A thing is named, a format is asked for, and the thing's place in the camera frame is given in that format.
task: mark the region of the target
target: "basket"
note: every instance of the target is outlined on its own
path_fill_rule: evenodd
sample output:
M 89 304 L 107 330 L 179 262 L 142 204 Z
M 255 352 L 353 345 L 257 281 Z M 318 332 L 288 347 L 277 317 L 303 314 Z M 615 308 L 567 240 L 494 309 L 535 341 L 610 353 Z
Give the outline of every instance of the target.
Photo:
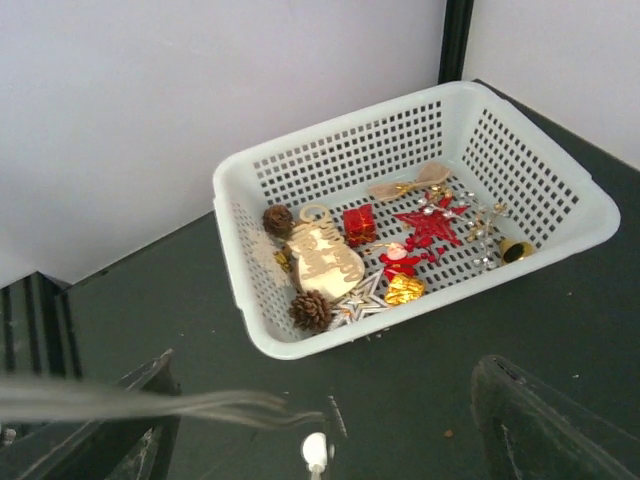
M 378 241 L 403 241 L 407 231 L 393 214 L 415 211 L 424 191 L 380 203 L 367 187 L 412 181 L 428 161 L 451 168 L 456 197 L 471 191 L 487 205 L 506 202 L 511 217 L 500 219 L 500 235 L 527 240 L 536 253 L 482 273 L 471 261 L 478 246 L 449 246 L 439 266 L 418 265 L 428 283 L 419 300 L 320 335 L 294 328 L 288 309 L 295 290 L 273 268 L 278 246 L 263 231 L 264 210 L 282 203 L 296 215 L 321 203 L 342 227 L 345 209 L 373 203 Z M 495 287 L 604 242 L 620 224 L 617 206 L 586 170 L 510 103 L 470 82 L 406 95 L 232 155 L 213 185 L 235 302 L 256 347 L 278 359 L 327 350 Z M 465 223 L 452 223 L 459 238 Z M 381 268 L 374 255 L 365 266 L 366 275 Z M 379 288 L 384 295 L 385 285 Z

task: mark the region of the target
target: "santa figurine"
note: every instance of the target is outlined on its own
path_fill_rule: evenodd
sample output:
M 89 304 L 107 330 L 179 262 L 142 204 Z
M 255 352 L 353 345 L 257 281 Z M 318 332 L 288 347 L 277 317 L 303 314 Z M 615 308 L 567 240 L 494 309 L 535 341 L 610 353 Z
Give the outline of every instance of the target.
M 407 249 L 400 243 L 390 243 L 387 245 L 387 253 L 380 255 L 380 261 L 385 264 L 384 275 L 389 281 L 393 280 L 399 273 L 404 273 L 410 277 L 415 276 L 416 269 L 413 268 L 422 260 L 422 257 L 410 257 Z

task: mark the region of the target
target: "brown pine cone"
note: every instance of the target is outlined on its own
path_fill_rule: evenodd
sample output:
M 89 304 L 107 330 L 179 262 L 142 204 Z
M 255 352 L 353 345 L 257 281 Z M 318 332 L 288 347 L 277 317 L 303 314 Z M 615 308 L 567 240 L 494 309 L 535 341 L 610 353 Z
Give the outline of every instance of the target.
M 262 225 L 268 234 L 286 239 L 293 229 L 293 215 L 284 205 L 272 205 L 262 215 Z
M 318 290 L 298 293 L 291 302 L 289 315 L 301 330 L 322 333 L 331 323 L 331 304 Z

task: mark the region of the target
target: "beige bow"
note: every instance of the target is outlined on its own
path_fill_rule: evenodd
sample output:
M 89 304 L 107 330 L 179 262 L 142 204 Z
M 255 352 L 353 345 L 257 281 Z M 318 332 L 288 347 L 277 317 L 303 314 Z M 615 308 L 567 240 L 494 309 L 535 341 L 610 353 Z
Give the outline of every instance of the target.
M 429 187 L 444 182 L 451 175 L 451 170 L 436 162 L 427 163 L 420 175 L 413 182 L 384 183 L 367 188 L 370 195 L 381 202 L 395 200 L 416 188 Z

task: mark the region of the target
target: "gold bell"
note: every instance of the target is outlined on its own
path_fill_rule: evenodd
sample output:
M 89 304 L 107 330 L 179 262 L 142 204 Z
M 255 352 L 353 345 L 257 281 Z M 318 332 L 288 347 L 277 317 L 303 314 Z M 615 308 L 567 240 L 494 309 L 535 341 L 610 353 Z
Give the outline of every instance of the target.
M 511 238 L 505 238 L 500 242 L 500 257 L 503 265 L 530 257 L 534 251 L 535 248 L 529 242 L 516 242 Z

